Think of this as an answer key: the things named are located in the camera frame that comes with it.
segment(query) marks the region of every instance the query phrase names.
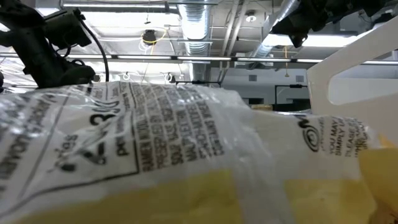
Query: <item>ceiling duct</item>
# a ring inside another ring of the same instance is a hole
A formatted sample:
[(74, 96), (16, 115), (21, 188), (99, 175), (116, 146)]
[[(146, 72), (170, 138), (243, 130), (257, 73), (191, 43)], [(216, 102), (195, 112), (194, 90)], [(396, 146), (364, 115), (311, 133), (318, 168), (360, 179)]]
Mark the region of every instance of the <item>ceiling duct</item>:
[[(206, 40), (210, 30), (210, 6), (181, 4), (178, 5), (182, 17), (181, 28), (184, 39)], [(185, 49), (189, 56), (208, 56), (209, 43), (187, 42)], [(191, 63), (190, 76), (192, 81), (208, 81), (210, 65), (206, 63)]]
[[(264, 40), (262, 40), (262, 42), (257, 46), (257, 49), (250, 55), (250, 57), (264, 58), (269, 54), (269, 52), (271, 52), (274, 46), (267, 44), (267, 36), (271, 32), (272, 27), (296, 10), (299, 4), (300, 0), (284, 0), (280, 5), (280, 10), (278, 12), (267, 16), (263, 26)], [(246, 68), (248, 70), (253, 70), (256, 68), (256, 65), (257, 63), (249, 63)]]

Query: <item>plastic bag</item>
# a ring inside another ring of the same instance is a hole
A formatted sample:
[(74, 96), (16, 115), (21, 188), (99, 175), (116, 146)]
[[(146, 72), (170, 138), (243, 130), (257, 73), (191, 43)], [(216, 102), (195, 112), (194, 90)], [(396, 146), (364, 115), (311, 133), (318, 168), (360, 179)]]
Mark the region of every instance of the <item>plastic bag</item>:
[(381, 143), (355, 119), (124, 82), (3, 96), (0, 111), (2, 223), (364, 223), (375, 209), (357, 155)]
[(3, 96), (0, 110), (2, 223), (292, 221), (234, 91), (112, 82)]

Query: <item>yellow object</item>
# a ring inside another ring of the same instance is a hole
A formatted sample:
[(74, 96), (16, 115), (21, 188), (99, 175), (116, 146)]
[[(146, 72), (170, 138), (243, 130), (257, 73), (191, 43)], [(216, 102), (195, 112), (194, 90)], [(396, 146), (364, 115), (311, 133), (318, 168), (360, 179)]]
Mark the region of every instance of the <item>yellow object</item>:
[(36, 213), (18, 223), (240, 224), (241, 209), (229, 171), (210, 172), (144, 190), (110, 195)]
[(355, 180), (287, 180), (285, 191), (298, 224), (364, 224), (376, 208)]
[(363, 151), (359, 164), (377, 203), (370, 223), (398, 223), (398, 149)]
[(272, 105), (251, 105), (253, 110), (272, 111)]
[(393, 148), (396, 147), (390, 140), (388, 140), (383, 135), (379, 136), (380, 144), (383, 148)]

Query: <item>black cable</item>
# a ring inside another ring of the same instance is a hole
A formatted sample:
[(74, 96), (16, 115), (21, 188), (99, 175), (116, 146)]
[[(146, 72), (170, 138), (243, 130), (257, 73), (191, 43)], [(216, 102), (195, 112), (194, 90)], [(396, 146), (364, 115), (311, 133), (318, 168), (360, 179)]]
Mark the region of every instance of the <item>black cable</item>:
[(371, 19), (370, 21), (367, 21), (367, 20), (363, 17), (363, 15), (359, 15), (359, 18), (361, 18), (364, 22), (367, 22), (367, 23), (370, 23), (370, 24), (373, 23), (372, 18), (370, 18), (370, 19)]
[(80, 21), (82, 26), (87, 30), (87, 32), (91, 35), (91, 37), (93, 38), (93, 40), (95, 41), (95, 43), (97, 44), (99, 51), (102, 54), (102, 58), (104, 59), (104, 64), (105, 64), (105, 81), (109, 82), (109, 67), (108, 67), (108, 59), (106, 58), (105, 55), (105, 51), (102, 48), (99, 40), (96, 38), (96, 36), (94, 35), (93, 31), (91, 31), (87, 25), (85, 24), (85, 22), (83, 20)]
[(58, 49), (58, 50), (55, 50), (55, 49), (54, 49), (54, 46), (52, 45), (51, 42), (49, 42), (49, 46), (50, 46), (51, 50), (54, 52), (54, 54), (55, 54), (57, 57), (61, 57), (61, 55), (58, 53), (59, 49)]
[(72, 63), (80, 62), (81, 65), (86, 65), (82, 60), (80, 59), (74, 59), (72, 60)]
[(70, 54), (71, 49), (72, 49), (71, 47), (68, 47), (68, 48), (67, 48), (67, 51), (65, 52), (65, 55), (63, 56), (64, 58), (67, 57), (67, 56)]

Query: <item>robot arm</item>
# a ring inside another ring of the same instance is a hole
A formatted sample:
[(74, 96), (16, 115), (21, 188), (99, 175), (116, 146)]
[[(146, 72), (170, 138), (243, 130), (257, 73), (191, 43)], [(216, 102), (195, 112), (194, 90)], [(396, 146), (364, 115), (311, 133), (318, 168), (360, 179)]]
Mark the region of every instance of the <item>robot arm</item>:
[(295, 47), (301, 47), (309, 30), (320, 31), (327, 23), (338, 22), (361, 9), (372, 16), (389, 1), (391, 0), (301, 0), (294, 12), (272, 28), (272, 33), (288, 35)]
[(0, 45), (13, 47), (39, 88), (90, 83), (94, 70), (68, 62), (53, 49), (70, 49), (91, 44), (81, 26), (78, 9), (58, 11), (42, 17), (18, 0), (0, 0), (0, 22), (10, 29), (0, 32)]

